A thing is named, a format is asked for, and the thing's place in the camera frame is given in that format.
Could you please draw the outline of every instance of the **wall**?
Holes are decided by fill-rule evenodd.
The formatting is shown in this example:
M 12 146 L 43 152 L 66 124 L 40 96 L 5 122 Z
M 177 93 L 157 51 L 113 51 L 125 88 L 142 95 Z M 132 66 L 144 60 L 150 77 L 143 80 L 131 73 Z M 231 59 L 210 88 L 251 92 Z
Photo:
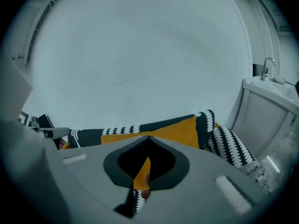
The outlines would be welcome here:
M 240 17 L 233 0 L 59 0 L 30 58 L 34 91 L 56 126 L 144 124 L 207 108 L 228 123 L 252 74 Z
M 26 65 L 39 21 L 55 4 L 55 0 L 26 0 L 7 29 L 2 48 L 16 66 Z
M 31 91 L 31 85 L 0 51 L 0 119 L 16 121 Z
M 299 43 L 294 35 L 278 35 L 280 45 L 280 76 L 296 84 L 299 81 Z
M 249 0 L 235 0 L 248 31 L 253 64 L 262 65 L 265 59 L 265 50 L 263 45 L 262 31 L 259 27 L 258 20 L 253 9 L 250 6 Z
M 267 26 L 268 26 L 268 30 L 269 30 L 269 34 L 271 37 L 271 41 L 272 41 L 272 49 L 273 49 L 273 56 L 272 58 L 274 59 L 275 63 L 276 63 L 276 67 L 274 69 L 274 74 L 272 75 L 279 75 L 279 70 L 280 70 L 280 47 L 279 47 L 279 41 L 278 41 L 278 35 L 275 29 L 275 26 L 273 24 L 273 21 L 271 19 L 271 17 L 269 16 L 269 14 L 266 12 L 266 10 L 262 8 L 262 12 L 263 15 L 265 17 Z
M 33 78 L 32 78 L 32 72 L 31 72 L 31 66 L 30 63 L 26 66 L 18 67 L 18 70 L 20 74 L 23 76 L 23 78 L 30 84 L 34 85 Z M 40 117 L 43 114 L 47 114 L 47 110 L 45 108 L 45 105 L 43 101 L 40 99 L 39 95 L 36 93 L 36 90 L 33 89 L 30 95 L 28 96 L 24 106 L 22 107 L 22 111 L 31 116 Z

